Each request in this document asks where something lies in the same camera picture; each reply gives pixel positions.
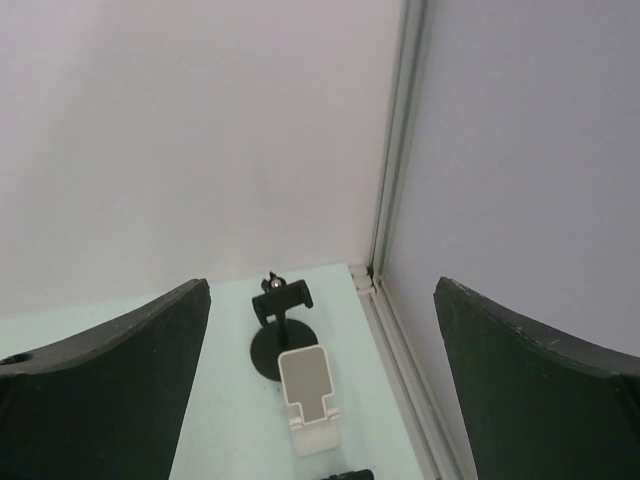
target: white backdrop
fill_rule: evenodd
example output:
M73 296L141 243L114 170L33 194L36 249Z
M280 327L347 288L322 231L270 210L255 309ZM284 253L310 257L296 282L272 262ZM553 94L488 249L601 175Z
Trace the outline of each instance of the white backdrop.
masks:
M2 2L0 317L366 261L401 13Z
M440 276L640 356L640 3L437 3L386 279L471 478Z

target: white plastic stand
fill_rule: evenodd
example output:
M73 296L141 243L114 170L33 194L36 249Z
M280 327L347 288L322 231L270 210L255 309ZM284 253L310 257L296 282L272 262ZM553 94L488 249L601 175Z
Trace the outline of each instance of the white plastic stand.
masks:
M327 408L333 379L321 345L284 352L278 358L282 391L289 413L291 440L300 457L336 448L340 434L337 408Z

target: table surface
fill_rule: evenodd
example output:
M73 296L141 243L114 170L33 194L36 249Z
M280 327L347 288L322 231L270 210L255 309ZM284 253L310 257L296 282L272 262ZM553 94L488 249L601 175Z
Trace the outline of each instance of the table surface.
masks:
M211 313L171 480L319 480L370 468L376 480L422 474L346 265L286 273L307 281L315 307L290 317L325 346L340 409L339 448L295 455L281 386L253 368L258 321L251 298L261 279L211 285ZM0 358L61 340L156 296L74 307L0 321Z

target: black phone mount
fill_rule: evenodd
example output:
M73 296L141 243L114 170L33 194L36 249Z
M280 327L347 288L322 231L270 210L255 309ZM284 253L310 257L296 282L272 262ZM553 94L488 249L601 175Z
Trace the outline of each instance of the black phone mount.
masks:
M347 472L341 475L331 475L325 480L373 480L371 470L360 470L359 472Z
M269 273L268 279L262 281L261 287L264 293L251 300L253 310L262 326L251 342L251 361L262 376L279 382L280 354L318 343L311 327L299 320L286 317L287 310L298 305L312 308L313 299L304 280L287 284L284 278L273 272ZM267 320L272 315L276 317L275 322Z

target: hole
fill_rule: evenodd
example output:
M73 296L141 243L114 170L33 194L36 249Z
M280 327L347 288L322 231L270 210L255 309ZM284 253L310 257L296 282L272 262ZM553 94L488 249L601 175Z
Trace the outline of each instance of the hole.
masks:
M18 353L16 355L11 355L4 360L0 360L0 365L15 365L16 363L22 363L26 362L27 360L31 360L32 358L33 355L31 355L30 353Z

